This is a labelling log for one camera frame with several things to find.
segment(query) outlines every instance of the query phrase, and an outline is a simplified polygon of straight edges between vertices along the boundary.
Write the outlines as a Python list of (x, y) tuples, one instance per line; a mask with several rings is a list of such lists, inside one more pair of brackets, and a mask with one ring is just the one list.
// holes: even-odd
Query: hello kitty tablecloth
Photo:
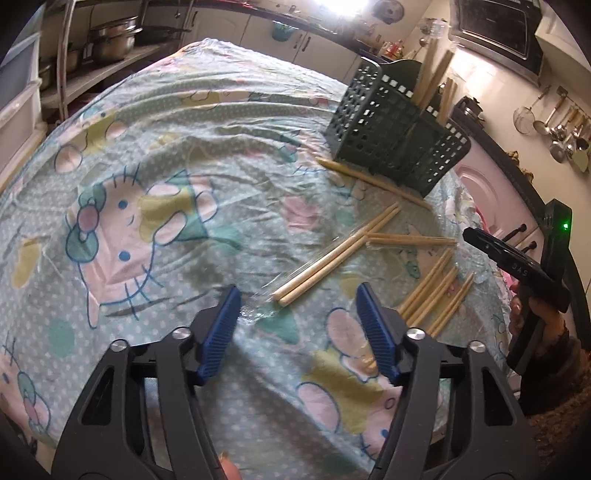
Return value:
[[(159, 340), (235, 283), (243, 314), (222, 372), (199, 391), (217, 450), (246, 480), (366, 478), (399, 391), (362, 364), (355, 289), (369, 281), (396, 305), (439, 251), (363, 248), (284, 309), (266, 301), (268, 284), (395, 200), (392, 233), (460, 239), (479, 218), (453, 172), (427, 198), (431, 212), (320, 167), (344, 91), (208, 39), (49, 136), (0, 199), (0, 407), (32, 446), (57, 444), (111, 341)], [(501, 362), (501, 276), (462, 242), (455, 261), (460, 280), (476, 272), (475, 285), (441, 338), (480, 339)], [(153, 383), (147, 391), (166, 465)]]

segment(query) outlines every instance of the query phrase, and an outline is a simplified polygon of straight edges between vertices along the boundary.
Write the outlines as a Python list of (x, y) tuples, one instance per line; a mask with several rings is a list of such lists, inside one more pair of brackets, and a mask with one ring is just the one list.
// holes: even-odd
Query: metal screw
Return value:
[(413, 340), (423, 340), (425, 338), (425, 332), (420, 328), (409, 328), (407, 337), (412, 338)]
[(191, 330), (187, 327), (178, 327), (173, 331), (173, 338), (175, 340), (183, 340), (191, 335)]
[(128, 347), (127, 342), (125, 340), (115, 340), (111, 344), (111, 350), (114, 352), (120, 352), (121, 350), (125, 350)]
[(486, 345), (478, 340), (473, 340), (468, 343), (468, 347), (470, 350), (474, 350), (476, 353), (484, 353), (486, 352)]

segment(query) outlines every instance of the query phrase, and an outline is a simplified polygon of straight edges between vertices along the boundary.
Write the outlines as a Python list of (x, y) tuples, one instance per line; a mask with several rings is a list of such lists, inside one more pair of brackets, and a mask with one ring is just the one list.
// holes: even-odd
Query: kitchen counter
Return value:
[[(188, 6), (189, 2), (182, 1), (181, 6), (186, 7)], [(176, 1), (151, 1), (150, 6), (176, 6)], [(319, 27), (317, 25), (308, 23), (303, 18), (300, 18), (296, 15), (289, 15), (289, 14), (282, 14), (279, 12), (274, 12), (271, 10), (267, 10), (265, 8), (260, 8), (255, 5), (251, 5), (246, 2), (235, 2), (232, 0), (199, 0), (196, 1), (193, 5), (193, 8), (216, 8), (220, 10), (228, 10), (232, 12), (241, 12), (248, 15), (255, 15), (257, 17), (267, 18), (269, 20), (275, 20), (281, 22), (285, 25), (289, 25), (290, 27), (299, 28), (301, 30), (307, 31), (309, 33), (313, 33), (315, 35), (319, 35), (321, 37), (326, 38), (327, 40), (333, 41), (348, 50), (355, 52), (358, 55), (367, 57), (376, 63), (387, 63), (386, 60), (382, 58), (378, 58), (375, 55), (369, 53), (367, 51), (367, 46), (360, 42), (359, 40), (355, 40), (353, 38), (347, 38), (344, 35), (340, 35), (336, 32), (327, 30), (326, 28)]]

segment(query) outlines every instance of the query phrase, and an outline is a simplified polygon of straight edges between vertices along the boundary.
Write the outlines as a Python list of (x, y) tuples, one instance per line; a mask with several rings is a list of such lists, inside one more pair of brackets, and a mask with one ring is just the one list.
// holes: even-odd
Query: bamboo stick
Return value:
[(433, 37), (429, 40), (427, 53), (425, 55), (423, 63), (421, 63), (421, 68), (418, 71), (417, 83), (415, 84), (413, 91), (412, 101), (417, 106), (421, 103), (421, 100), (423, 99), (423, 94), (425, 93), (425, 89), (427, 88), (429, 79), (431, 78), (431, 66), (433, 65), (433, 60), (435, 59), (435, 53), (437, 52), (438, 46), (438, 38)]
[(431, 77), (431, 81), (429, 82), (427, 90), (425, 90), (425, 95), (421, 98), (421, 103), (419, 103), (418, 106), (421, 110), (425, 110), (425, 108), (428, 107), (431, 98), (433, 97), (433, 95), (435, 95), (435, 92), (439, 88), (439, 85), (441, 84), (441, 79), (443, 78), (443, 75), (449, 67), (449, 64), (452, 62), (453, 56), (455, 54), (456, 53), (451, 50), (447, 50), (444, 53), (443, 58), (441, 59), (439, 65), (437, 65), (437, 68), (435, 69), (433, 77)]
[(338, 163), (338, 162), (335, 162), (332, 160), (327, 160), (325, 158), (316, 157), (316, 161), (320, 165), (322, 165), (324, 168), (328, 168), (329, 170), (337, 171), (337, 172), (342, 173), (344, 175), (348, 175), (349, 177), (354, 177), (356, 179), (363, 180), (371, 185), (381, 188), (382, 190), (386, 190), (386, 191), (391, 192), (395, 195), (399, 195), (403, 199), (406, 199), (409, 202), (413, 202), (421, 207), (425, 207), (429, 210), (432, 210), (432, 208), (433, 208), (433, 207), (431, 207), (431, 204), (429, 204), (425, 200), (415, 197), (414, 195), (407, 193), (407, 192), (399, 189), (398, 187), (395, 187), (394, 185), (390, 185), (388, 182), (377, 179), (376, 177), (374, 177), (372, 175), (369, 175), (369, 174), (364, 173), (359, 170), (353, 170), (352, 168), (349, 168), (346, 165), (343, 165), (342, 163)]
[(397, 308), (398, 313), (404, 317), (406, 313), (412, 313), (409, 311), (409, 307), (415, 302), (415, 300), (419, 297), (421, 292), (427, 287), (430, 283), (435, 274), (438, 271), (441, 271), (443, 267), (447, 264), (449, 259), (452, 257), (452, 249), (446, 248), (439, 259), (433, 264), (429, 273), (423, 277), (417, 287), (408, 295), (408, 297), (400, 304)]
[(431, 293), (430, 299), (428, 302), (423, 303), (416, 312), (414, 312), (409, 319), (407, 320), (407, 325), (409, 326), (418, 326), (421, 322), (425, 319), (425, 317), (433, 310), (435, 305), (441, 300), (441, 298), (445, 295), (445, 292), (456, 279), (457, 275), (457, 267), (452, 267), (452, 269), (443, 277), (441, 283), (437, 286), (437, 288)]
[[(382, 229), (384, 225), (386, 225), (398, 212), (400, 208), (394, 209), (392, 212), (386, 215), (385, 218), (380, 220), (370, 231), (377, 232), (378, 230)], [(366, 242), (364, 236), (362, 236), (359, 240), (357, 240), (353, 245), (351, 245), (347, 250), (342, 252), (324, 267), (322, 267), (318, 272), (308, 278), (305, 282), (302, 282), (299, 286), (291, 290), (287, 295), (283, 298), (279, 299), (279, 305), (285, 307), (289, 305), (294, 300), (298, 299), (303, 293), (307, 292), (310, 288), (316, 285), (320, 280), (322, 280), (325, 276), (327, 276), (330, 272), (332, 272), (336, 267), (338, 267), (342, 262), (348, 259), (351, 255), (353, 255), (359, 248)]]
[(272, 294), (271, 297), (274, 300), (279, 300), (281, 297), (287, 295), (291, 290), (299, 286), (301, 283), (305, 282), (308, 278), (314, 275), (318, 270), (322, 267), (330, 263), (332, 260), (337, 258), (342, 252), (347, 250), (351, 245), (353, 245), (357, 240), (363, 237), (366, 232), (369, 232), (374, 226), (380, 223), (383, 218), (385, 218), (390, 212), (394, 209), (400, 208), (398, 203), (393, 203), (388, 208), (386, 208), (382, 213), (380, 213), (376, 218), (371, 220), (365, 226), (361, 227), (357, 230), (353, 235), (351, 235), (347, 240), (343, 241), (340, 245), (332, 249), (329, 253), (323, 256), (321, 259), (317, 260), (316, 262), (312, 263), (308, 268), (297, 274), (294, 278), (283, 284), (281, 287), (276, 289)]
[(474, 272), (471, 272), (470, 275), (468, 275), (466, 281), (463, 283), (460, 290), (458, 290), (456, 295), (453, 297), (449, 305), (439, 314), (439, 317), (437, 317), (437, 319), (427, 329), (427, 333), (430, 336), (436, 338), (437, 335), (439, 335), (441, 331), (446, 327), (446, 325), (449, 323), (449, 320), (452, 318), (453, 314), (460, 307), (462, 301), (468, 294), (468, 290), (470, 290), (473, 281)]
[(422, 235), (388, 235), (386, 233), (369, 233), (368, 241), (381, 245), (455, 245), (454, 238), (445, 236)]
[(439, 114), (437, 116), (437, 123), (442, 127), (445, 127), (445, 124), (447, 123), (446, 112), (449, 110), (449, 104), (452, 101), (452, 92), (454, 84), (455, 82), (451, 78), (447, 77), (445, 87), (443, 88), (443, 93), (441, 94)]

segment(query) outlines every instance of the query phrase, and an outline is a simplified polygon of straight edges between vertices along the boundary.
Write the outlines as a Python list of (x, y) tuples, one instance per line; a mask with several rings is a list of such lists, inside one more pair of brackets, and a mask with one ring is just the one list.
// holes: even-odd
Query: hanging ladle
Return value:
[(566, 100), (566, 94), (560, 95), (560, 99), (556, 103), (556, 106), (550, 112), (550, 116), (547, 118), (547, 120), (545, 122), (543, 122), (542, 120), (536, 120), (534, 122), (534, 129), (536, 132), (538, 132), (540, 135), (543, 135), (543, 136), (550, 135), (550, 128), (548, 127), (548, 124), (550, 123), (550, 121), (554, 117), (554, 114), (562, 106), (562, 104), (564, 103), (565, 100)]

